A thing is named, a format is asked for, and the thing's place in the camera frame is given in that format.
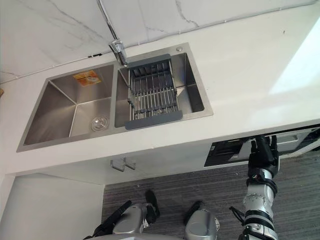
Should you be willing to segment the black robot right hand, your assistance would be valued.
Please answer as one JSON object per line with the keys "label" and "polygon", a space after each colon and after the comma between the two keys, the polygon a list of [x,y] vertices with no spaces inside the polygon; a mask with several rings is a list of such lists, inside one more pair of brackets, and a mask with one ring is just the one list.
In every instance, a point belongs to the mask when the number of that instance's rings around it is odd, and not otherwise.
{"label": "black robot right hand", "polygon": [[256,135],[254,140],[251,141],[248,168],[267,170],[274,178],[279,172],[279,167],[277,136],[265,137],[264,135]]}

